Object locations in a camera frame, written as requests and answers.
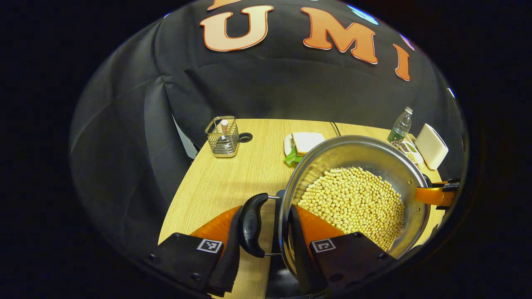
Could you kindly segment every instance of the orange lettering on curtain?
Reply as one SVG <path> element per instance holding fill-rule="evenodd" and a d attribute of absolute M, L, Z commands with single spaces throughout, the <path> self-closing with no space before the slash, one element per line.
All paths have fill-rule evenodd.
<path fill-rule="evenodd" d="M 214 0 L 214 3 L 207 7 L 207 10 L 210 11 L 210 10 L 213 10 L 213 9 L 217 9 L 219 7 L 222 7 L 224 5 L 227 5 L 227 4 L 231 4 L 231 3 L 234 3 L 234 2 L 238 2 L 240 0 Z"/>
<path fill-rule="evenodd" d="M 247 13 L 250 20 L 249 32 L 241 37 L 227 36 L 227 19 L 232 12 L 213 15 L 199 24 L 204 27 L 203 41 L 205 46 L 213 51 L 226 52 L 249 48 L 260 43 L 268 33 L 268 12 L 273 10 L 271 5 L 247 7 L 242 13 Z"/>
<path fill-rule="evenodd" d="M 403 80 L 410 81 L 410 75 L 408 74 L 408 58 L 410 55 L 401 47 L 394 44 L 395 49 L 397 50 L 397 68 L 395 73 Z"/>
<path fill-rule="evenodd" d="M 310 17 L 310 37 L 303 40 L 305 46 L 324 50 L 332 49 L 333 45 L 327 41 L 327 33 L 329 33 L 340 52 L 347 51 L 356 40 L 351 54 L 363 61 L 377 64 L 373 30 L 358 23 L 352 23 L 345 29 L 334 16 L 326 11 L 310 7 L 303 7 L 301 10 Z"/>

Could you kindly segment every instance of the wire basket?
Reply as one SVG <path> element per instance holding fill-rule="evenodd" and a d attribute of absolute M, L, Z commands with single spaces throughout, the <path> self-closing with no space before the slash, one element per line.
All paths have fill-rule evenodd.
<path fill-rule="evenodd" d="M 227 120 L 227 131 L 222 129 L 222 120 Z M 234 157 L 238 151 L 238 126 L 234 116 L 215 117 L 205 129 L 207 140 L 215 157 Z"/>

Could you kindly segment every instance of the wooden table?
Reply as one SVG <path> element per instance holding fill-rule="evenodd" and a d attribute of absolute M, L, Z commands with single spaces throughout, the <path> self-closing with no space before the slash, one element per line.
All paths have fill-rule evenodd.
<path fill-rule="evenodd" d="M 239 132 L 250 132 L 253 139 L 241 143 L 235 157 L 215 158 L 206 143 L 190 166 L 168 209 L 159 235 L 159 243 L 174 232 L 191 234 L 194 230 L 233 207 L 243 205 L 258 193 L 275 195 L 285 189 L 294 171 L 284 162 L 284 138 L 292 132 L 320 132 L 325 139 L 336 137 L 330 122 L 238 119 Z M 363 135 L 386 141 L 389 129 L 337 123 L 342 135 Z M 439 182 L 437 171 L 421 168 L 431 181 Z M 271 252 L 275 203 L 267 201 L 261 210 L 262 232 L 259 244 Z M 442 220 L 443 211 L 431 206 L 429 223 L 416 243 L 424 243 L 433 227 Z M 224 298 L 264 298 L 270 257 L 255 258 L 240 248 L 240 265 L 232 293 Z"/>

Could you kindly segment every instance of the black pot handle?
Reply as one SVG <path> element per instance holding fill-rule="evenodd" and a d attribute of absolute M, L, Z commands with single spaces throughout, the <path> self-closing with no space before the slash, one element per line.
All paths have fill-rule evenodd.
<path fill-rule="evenodd" d="M 430 181 L 429 177 L 427 177 L 426 174 L 423 173 L 423 178 L 425 179 L 425 181 L 427 182 L 427 187 L 432 187 L 432 182 Z"/>
<path fill-rule="evenodd" d="M 261 207 L 268 200 L 275 198 L 268 193 L 257 194 L 246 201 L 242 206 L 240 217 L 238 218 L 238 239 L 240 246 L 252 256 L 264 257 L 264 250 L 259 245 L 259 235 L 261 233 Z"/>

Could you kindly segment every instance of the lettuce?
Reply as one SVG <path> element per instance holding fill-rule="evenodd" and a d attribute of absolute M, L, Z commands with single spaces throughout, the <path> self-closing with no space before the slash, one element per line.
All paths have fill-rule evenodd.
<path fill-rule="evenodd" d="M 288 166 L 292 166 L 294 162 L 299 163 L 303 157 L 297 156 L 297 151 L 295 146 L 292 147 L 292 151 L 286 156 L 285 162 Z"/>

